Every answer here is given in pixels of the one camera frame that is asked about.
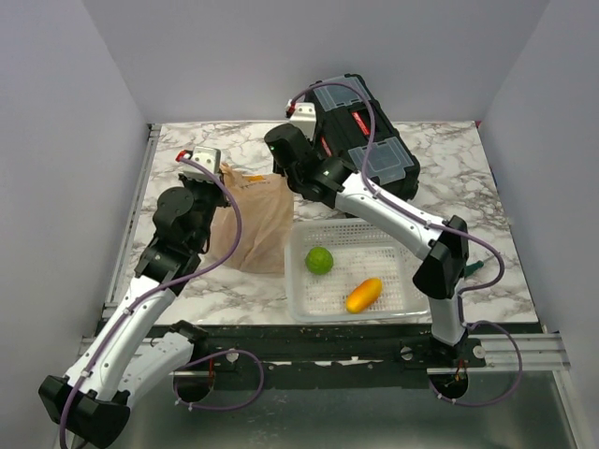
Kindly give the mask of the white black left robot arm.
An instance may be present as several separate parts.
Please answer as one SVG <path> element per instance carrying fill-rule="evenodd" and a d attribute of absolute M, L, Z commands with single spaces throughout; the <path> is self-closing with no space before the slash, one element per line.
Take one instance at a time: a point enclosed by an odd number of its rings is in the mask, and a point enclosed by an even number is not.
<path fill-rule="evenodd" d="M 220 178 L 180 177 L 157 201 L 153 239 L 116 311 L 80 359 L 62 376 L 49 375 L 38 394 L 59 427 L 62 448 L 111 446 L 126 427 L 137 401 L 174 369 L 198 369 L 208 348 L 205 333 L 180 321 L 156 348 L 136 352 L 160 315 L 195 278 L 224 264 L 207 267 L 201 256 L 210 247 L 216 210 L 235 200 Z"/>

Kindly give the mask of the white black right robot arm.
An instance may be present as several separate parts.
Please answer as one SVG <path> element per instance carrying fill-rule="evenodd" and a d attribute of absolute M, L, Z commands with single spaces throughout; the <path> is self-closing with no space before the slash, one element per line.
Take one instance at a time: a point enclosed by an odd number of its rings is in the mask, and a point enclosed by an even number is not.
<path fill-rule="evenodd" d="M 384 231 L 421 261 L 413 276 L 430 304 L 431 357 L 449 367 L 464 356 L 466 334 L 458 290 L 469 255 L 467 225 L 458 216 L 444 220 L 386 192 L 341 157 L 316 154 L 302 131 L 290 123 L 264 136 L 274 171 L 292 192 L 348 213 Z"/>

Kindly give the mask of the translucent orange plastic bag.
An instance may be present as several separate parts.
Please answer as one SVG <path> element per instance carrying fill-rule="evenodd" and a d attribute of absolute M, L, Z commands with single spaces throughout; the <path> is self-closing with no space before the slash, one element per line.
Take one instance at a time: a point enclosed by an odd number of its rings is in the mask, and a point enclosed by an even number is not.
<path fill-rule="evenodd" d="M 223 163 L 225 187 L 241 212 L 241 239 L 225 265 L 246 273 L 282 275 L 294 218 L 294 197 L 278 174 L 249 175 Z"/>

